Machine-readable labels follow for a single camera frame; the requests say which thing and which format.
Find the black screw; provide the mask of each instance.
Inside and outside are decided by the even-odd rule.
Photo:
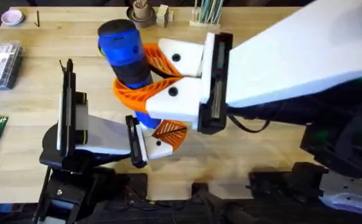
[[[171,87],[169,90],[168,90],[168,94],[170,96],[176,96],[178,95],[178,89],[176,87]]]
[[[179,54],[174,54],[173,55],[173,61],[174,62],[178,62],[178,61],[180,61],[181,60],[181,56],[179,55]]]

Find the wooden desk surface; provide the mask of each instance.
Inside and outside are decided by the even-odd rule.
[[[0,114],[9,116],[0,141],[0,203],[37,202],[46,167],[39,164],[42,137],[57,121],[62,87],[59,59],[72,58],[77,89],[88,93],[92,115],[124,123],[132,111],[113,95],[114,73],[97,50],[97,29],[105,21],[126,18],[124,7],[20,7],[27,17],[21,25],[0,28],[0,40],[20,40],[25,58],[11,91],[0,91]],[[172,7],[174,23],[166,29],[140,29],[144,43],[161,37],[203,43],[208,29],[190,27],[190,7]],[[40,28],[34,25],[36,10]],[[234,34],[234,45],[258,34],[296,11],[291,7],[227,7],[221,30]],[[261,121],[244,122],[251,128]],[[303,127],[272,123],[260,134],[247,134],[232,123],[214,136],[190,131],[174,155],[149,161],[142,170],[129,160],[118,172],[149,174],[149,198],[186,199],[195,180],[210,183],[223,198],[249,198],[244,188],[253,168],[287,170],[297,161],[312,161],[299,149]]]

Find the black clamp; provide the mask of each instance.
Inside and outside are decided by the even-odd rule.
[[[139,142],[138,132],[136,131],[136,125],[139,121],[132,117],[132,115],[125,116],[125,123],[128,127],[128,138],[130,140],[131,149],[131,163],[137,168],[143,168],[147,165],[146,161],[143,160],[141,145],[143,142]]]

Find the pink bowl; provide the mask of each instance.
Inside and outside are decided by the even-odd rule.
[[[1,21],[9,26],[14,26],[19,24],[23,20],[24,16],[21,11],[17,9],[10,9],[1,16]]]

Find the orange 3d-printed part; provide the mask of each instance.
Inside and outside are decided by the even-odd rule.
[[[146,59],[151,66],[168,76],[182,77],[161,52],[158,44],[143,44],[143,49],[145,50]]]
[[[143,48],[145,50],[148,63],[155,67],[155,69],[172,78],[165,78],[135,90],[128,88],[116,78],[113,84],[113,91],[117,98],[129,109],[148,113],[146,110],[147,99],[169,87],[174,82],[180,80],[182,76],[167,60],[157,44],[144,44]]]
[[[116,80],[114,80],[113,90],[117,98],[129,109],[148,113],[146,110],[147,99],[178,80],[180,80],[180,78],[165,78],[143,88],[133,90],[122,84],[116,78]]]
[[[173,150],[175,150],[181,145],[187,132],[188,129],[182,122],[164,120],[152,136],[172,145]]]

